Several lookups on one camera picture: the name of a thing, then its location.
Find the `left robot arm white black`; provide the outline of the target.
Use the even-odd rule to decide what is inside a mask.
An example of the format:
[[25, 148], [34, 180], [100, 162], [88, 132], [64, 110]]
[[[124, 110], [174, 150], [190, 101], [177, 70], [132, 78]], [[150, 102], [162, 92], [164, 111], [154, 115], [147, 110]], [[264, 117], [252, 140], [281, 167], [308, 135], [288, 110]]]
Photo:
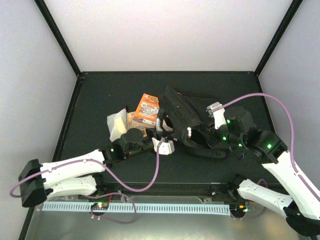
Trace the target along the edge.
[[174, 144], [169, 139], [172, 133], [173, 130], [155, 128], [143, 133], [131, 128], [115, 140], [109, 140], [106, 147], [81, 156], [49, 163], [32, 159], [18, 176], [18, 198], [22, 207], [34, 207], [48, 199], [69, 195], [92, 195], [101, 200], [108, 188], [94, 174], [110, 172], [113, 163], [144, 152], [154, 152], [157, 156], [173, 153]]

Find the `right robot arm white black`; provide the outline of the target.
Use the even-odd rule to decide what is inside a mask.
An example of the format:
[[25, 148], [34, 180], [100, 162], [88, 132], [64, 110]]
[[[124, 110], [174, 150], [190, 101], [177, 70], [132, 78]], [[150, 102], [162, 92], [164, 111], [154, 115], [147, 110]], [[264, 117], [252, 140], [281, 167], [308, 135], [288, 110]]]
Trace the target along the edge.
[[292, 153], [281, 138], [270, 130], [259, 130], [252, 115], [243, 107], [224, 109], [216, 102], [206, 108], [214, 126], [209, 136], [218, 147], [239, 156], [254, 156], [286, 190], [279, 193], [236, 175], [225, 192], [234, 202], [241, 199], [256, 202], [285, 218], [298, 234], [315, 238], [320, 234], [320, 191], [292, 161]]

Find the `cream fabric pencil case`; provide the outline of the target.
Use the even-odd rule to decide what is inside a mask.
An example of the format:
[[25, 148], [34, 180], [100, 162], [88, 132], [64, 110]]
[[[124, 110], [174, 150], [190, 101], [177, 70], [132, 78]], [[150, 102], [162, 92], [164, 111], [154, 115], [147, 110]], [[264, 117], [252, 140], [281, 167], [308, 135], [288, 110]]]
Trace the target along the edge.
[[188, 131], [188, 137], [190, 138], [192, 136], [192, 129], [188, 127], [187, 131]]

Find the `orange thick book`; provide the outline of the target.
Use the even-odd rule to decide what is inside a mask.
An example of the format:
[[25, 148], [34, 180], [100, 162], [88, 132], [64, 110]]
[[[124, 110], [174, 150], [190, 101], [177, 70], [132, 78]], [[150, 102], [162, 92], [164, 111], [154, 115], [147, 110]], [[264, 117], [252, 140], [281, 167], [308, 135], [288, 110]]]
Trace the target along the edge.
[[159, 110], [160, 107], [158, 98], [156, 96], [144, 93], [134, 112], [133, 120], [137, 123], [154, 127]]

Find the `black student bag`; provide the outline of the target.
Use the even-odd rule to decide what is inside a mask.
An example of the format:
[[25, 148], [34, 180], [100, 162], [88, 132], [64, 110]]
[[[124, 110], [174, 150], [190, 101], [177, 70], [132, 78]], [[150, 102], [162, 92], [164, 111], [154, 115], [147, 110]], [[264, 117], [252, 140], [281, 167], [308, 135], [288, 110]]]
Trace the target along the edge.
[[[218, 102], [218, 98], [204, 93], [192, 93], [167, 86], [164, 94], [158, 96], [159, 107], [164, 111], [161, 120], [169, 120], [173, 129], [172, 137], [177, 139], [190, 155], [207, 159], [224, 159], [226, 155], [201, 155], [205, 147], [205, 139], [201, 127], [214, 127], [214, 119], [207, 112], [210, 104]], [[188, 137], [187, 128], [192, 129]]]

